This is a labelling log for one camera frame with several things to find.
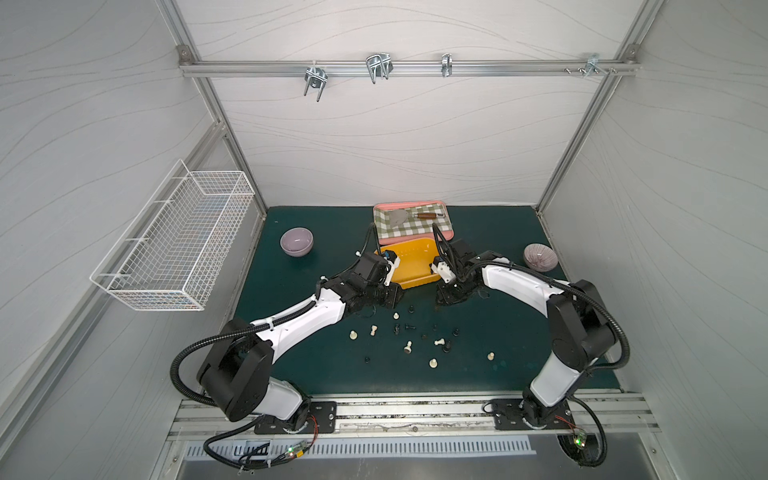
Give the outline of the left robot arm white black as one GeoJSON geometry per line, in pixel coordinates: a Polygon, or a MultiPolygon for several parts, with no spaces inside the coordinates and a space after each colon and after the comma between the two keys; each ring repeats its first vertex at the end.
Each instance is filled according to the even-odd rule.
{"type": "Polygon", "coordinates": [[[233,319],[218,334],[182,349],[169,368],[173,387],[186,399],[216,407],[229,421],[243,423],[207,439],[206,454],[230,468],[253,472],[306,453],[312,445],[303,441],[273,461],[255,460],[251,453],[231,460],[211,445],[255,427],[263,417],[283,422],[292,432],[310,423],[317,434],[320,425],[311,413],[309,396],[291,382],[273,378],[273,365],[306,338],[353,314],[372,307],[395,307],[403,296],[402,287],[393,280],[398,266],[397,254],[383,250],[376,226],[370,225],[354,262],[331,277],[320,278],[307,299],[263,319],[233,319]]]}

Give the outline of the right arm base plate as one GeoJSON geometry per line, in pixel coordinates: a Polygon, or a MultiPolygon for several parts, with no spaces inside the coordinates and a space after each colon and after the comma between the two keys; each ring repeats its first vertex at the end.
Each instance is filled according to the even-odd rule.
{"type": "Polygon", "coordinates": [[[491,417],[499,431],[570,430],[575,425],[565,400],[554,407],[539,407],[524,398],[496,398],[486,402],[481,410],[491,417]]]}

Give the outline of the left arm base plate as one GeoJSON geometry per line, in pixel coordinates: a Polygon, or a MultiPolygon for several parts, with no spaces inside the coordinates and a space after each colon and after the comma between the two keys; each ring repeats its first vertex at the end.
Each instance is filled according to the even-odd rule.
{"type": "Polygon", "coordinates": [[[330,434],[336,428],[338,404],[334,401],[305,402],[288,420],[274,416],[261,416],[254,427],[254,433],[260,435],[291,434],[330,434]]]}

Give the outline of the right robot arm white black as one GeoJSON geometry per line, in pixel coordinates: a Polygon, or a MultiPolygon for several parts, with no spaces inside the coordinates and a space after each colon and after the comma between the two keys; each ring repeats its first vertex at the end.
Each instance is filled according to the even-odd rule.
{"type": "Polygon", "coordinates": [[[565,282],[518,265],[494,251],[475,253],[461,240],[449,241],[432,228],[438,274],[436,303],[450,306],[488,288],[504,293],[542,314],[550,333],[551,353],[524,390],[519,411],[532,429],[543,429],[596,371],[618,370],[629,363],[628,336],[589,281],[565,282]]]}

